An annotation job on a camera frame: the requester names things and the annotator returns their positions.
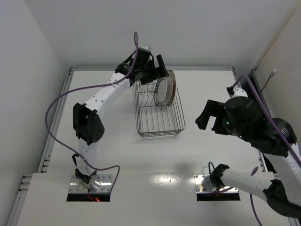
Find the orange sunburst plate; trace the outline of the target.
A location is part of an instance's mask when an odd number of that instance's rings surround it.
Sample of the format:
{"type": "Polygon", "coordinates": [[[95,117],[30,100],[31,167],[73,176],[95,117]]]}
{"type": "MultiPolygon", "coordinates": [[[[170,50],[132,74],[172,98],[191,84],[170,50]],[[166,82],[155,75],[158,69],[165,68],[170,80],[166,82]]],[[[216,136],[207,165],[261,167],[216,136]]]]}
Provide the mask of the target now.
{"type": "Polygon", "coordinates": [[[169,76],[171,77],[171,80],[172,80],[172,93],[171,93],[171,96],[170,96],[170,100],[167,104],[167,106],[171,106],[173,101],[174,101],[174,97],[175,97],[175,93],[176,93],[176,78],[175,78],[175,74],[173,71],[167,71],[169,76]]]}

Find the white plate dark rim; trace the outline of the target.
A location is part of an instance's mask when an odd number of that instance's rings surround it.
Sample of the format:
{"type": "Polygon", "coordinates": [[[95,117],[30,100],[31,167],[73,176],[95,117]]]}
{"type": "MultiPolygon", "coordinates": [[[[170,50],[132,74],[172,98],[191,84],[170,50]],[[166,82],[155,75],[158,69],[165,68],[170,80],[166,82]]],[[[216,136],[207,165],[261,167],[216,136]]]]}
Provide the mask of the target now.
{"type": "Polygon", "coordinates": [[[169,103],[171,99],[172,89],[173,89],[172,79],[170,76],[168,76],[166,77],[166,95],[162,103],[162,106],[166,106],[169,103]]]}

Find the green rimmed lettered plate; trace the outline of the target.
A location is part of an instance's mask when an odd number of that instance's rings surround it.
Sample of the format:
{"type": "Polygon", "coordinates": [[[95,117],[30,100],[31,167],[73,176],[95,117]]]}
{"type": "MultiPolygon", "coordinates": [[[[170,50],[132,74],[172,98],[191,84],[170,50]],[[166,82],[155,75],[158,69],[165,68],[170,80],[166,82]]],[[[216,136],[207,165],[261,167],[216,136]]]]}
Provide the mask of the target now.
{"type": "Polygon", "coordinates": [[[156,106],[161,106],[166,95],[166,79],[160,78],[157,80],[154,90],[154,102],[156,106]]]}

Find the wire dish rack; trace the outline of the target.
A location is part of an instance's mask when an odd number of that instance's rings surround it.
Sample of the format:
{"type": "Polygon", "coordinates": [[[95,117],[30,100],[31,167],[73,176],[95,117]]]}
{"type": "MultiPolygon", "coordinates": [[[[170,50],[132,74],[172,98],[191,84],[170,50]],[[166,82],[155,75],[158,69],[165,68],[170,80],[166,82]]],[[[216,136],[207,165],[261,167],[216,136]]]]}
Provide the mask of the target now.
{"type": "Polygon", "coordinates": [[[134,84],[136,130],[142,138],[176,136],[185,127],[175,73],[151,83],[134,84]]]}

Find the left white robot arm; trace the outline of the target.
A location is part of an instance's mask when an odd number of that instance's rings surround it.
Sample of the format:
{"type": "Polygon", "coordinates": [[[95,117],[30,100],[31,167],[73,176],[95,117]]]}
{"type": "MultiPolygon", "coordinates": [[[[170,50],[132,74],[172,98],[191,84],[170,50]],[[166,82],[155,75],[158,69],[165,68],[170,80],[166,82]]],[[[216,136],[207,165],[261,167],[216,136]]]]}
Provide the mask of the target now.
{"type": "Polygon", "coordinates": [[[151,83],[168,75],[161,55],[154,57],[150,50],[138,48],[118,65],[108,82],[89,100],[73,107],[73,129],[79,142],[75,175],[85,184],[97,173],[92,167],[97,143],[105,132],[101,118],[115,100],[135,82],[151,83]]]}

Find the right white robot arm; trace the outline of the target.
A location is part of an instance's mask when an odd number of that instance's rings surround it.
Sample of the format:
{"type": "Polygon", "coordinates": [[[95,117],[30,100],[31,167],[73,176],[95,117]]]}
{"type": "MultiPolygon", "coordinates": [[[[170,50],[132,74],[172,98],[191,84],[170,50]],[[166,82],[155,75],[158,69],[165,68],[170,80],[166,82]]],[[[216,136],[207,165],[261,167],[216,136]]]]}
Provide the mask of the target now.
{"type": "Polygon", "coordinates": [[[209,170],[205,188],[217,192],[228,186],[265,201],[276,213],[288,218],[301,217],[301,155],[292,126],[272,118],[262,104],[249,97],[232,97],[225,103],[207,100],[195,123],[205,130],[210,117],[212,131],[247,142],[258,150],[271,167],[271,179],[261,179],[220,163],[209,170]]]}

